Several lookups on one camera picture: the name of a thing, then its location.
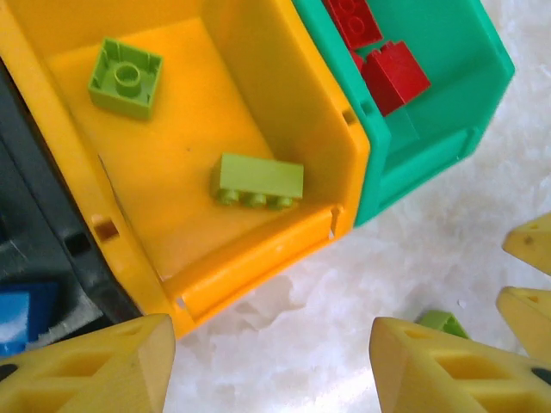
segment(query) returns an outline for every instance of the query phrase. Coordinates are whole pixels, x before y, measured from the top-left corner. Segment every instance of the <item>storage bin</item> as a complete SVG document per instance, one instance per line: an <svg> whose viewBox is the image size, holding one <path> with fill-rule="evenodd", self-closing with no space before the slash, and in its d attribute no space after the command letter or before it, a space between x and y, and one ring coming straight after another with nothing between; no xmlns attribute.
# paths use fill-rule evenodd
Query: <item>storage bin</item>
<svg viewBox="0 0 551 413"><path fill-rule="evenodd" d="M181 336L349 231L368 140L291 0L0 0L0 56L115 278ZM163 58L151 120L95 106L105 37ZM222 207L222 152L304 165L285 211Z"/></svg>
<svg viewBox="0 0 551 413"><path fill-rule="evenodd" d="M384 40L404 40L431 87L383 118L323 0L293 0L365 129L371 152L356 218L361 225L480 142L514 66L479 0L369 0Z"/></svg>

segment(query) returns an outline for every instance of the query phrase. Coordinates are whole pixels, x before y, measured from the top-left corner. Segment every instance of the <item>floor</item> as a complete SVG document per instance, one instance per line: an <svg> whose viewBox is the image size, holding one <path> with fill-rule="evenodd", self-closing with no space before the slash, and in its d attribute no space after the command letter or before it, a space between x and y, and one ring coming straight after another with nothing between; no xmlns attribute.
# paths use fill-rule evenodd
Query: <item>floor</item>
<svg viewBox="0 0 551 413"><path fill-rule="evenodd" d="M474 340L521 351L494 301L551 288L500 248L551 210L551 3L483 3L517 75L476 154L179 341L165 412L378 412L378 316L452 311Z"/></svg>

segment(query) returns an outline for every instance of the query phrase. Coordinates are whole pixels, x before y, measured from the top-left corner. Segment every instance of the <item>green plastic bin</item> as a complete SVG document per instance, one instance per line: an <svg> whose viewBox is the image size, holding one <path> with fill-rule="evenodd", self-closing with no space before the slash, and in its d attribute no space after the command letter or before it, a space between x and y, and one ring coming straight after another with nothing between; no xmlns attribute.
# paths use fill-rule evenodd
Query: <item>green plastic bin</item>
<svg viewBox="0 0 551 413"><path fill-rule="evenodd" d="M371 144L356 225L472 154L515 68L478 0L370 0L385 39L404 40L432 85L383 118L322 0L293 0Z"/></svg>

